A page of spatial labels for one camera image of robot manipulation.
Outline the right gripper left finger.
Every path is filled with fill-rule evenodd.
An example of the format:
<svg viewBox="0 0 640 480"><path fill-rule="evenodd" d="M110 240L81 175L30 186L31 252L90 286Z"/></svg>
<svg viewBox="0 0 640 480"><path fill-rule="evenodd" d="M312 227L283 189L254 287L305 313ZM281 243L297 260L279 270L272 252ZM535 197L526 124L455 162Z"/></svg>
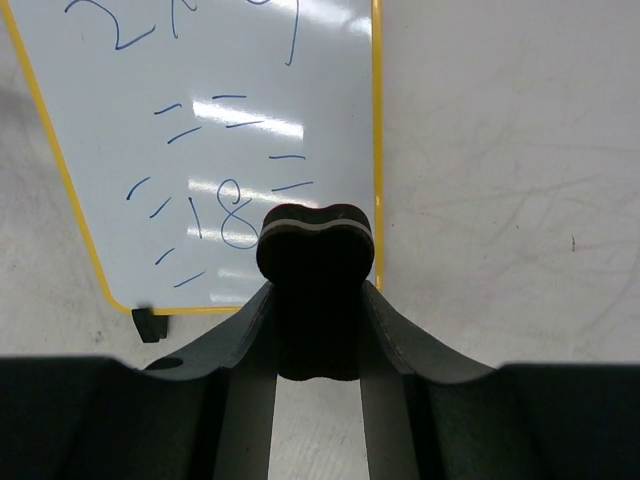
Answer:
<svg viewBox="0 0 640 480"><path fill-rule="evenodd" d="M1 361L5 479L263 479L274 291L144 370L109 357Z"/></svg>

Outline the yellow framed whiteboard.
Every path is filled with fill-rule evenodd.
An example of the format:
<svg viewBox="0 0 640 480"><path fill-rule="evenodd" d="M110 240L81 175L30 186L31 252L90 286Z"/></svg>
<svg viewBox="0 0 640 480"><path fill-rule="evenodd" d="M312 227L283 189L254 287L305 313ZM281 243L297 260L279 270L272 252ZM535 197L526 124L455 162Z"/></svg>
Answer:
<svg viewBox="0 0 640 480"><path fill-rule="evenodd" d="M349 203L384 243L378 1L5 1L111 306L230 312L266 213Z"/></svg>

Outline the black felt eraser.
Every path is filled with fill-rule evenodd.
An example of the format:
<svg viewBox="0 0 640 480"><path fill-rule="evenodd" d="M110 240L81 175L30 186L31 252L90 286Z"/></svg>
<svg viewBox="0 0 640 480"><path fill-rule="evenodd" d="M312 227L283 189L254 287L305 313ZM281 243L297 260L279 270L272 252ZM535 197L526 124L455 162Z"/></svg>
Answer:
<svg viewBox="0 0 640 480"><path fill-rule="evenodd" d="M350 204L281 204L262 224L256 261L275 291L279 374L359 377L361 292L375 256L366 214Z"/></svg>

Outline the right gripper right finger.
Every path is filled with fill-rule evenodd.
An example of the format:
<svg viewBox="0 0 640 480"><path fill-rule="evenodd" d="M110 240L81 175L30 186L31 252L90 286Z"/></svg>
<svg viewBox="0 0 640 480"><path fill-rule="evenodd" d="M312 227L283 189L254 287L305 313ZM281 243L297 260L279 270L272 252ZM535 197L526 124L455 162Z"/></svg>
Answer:
<svg viewBox="0 0 640 480"><path fill-rule="evenodd" d="M361 294L359 370L374 479L635 479L639 369L492 368Z"/></svg>

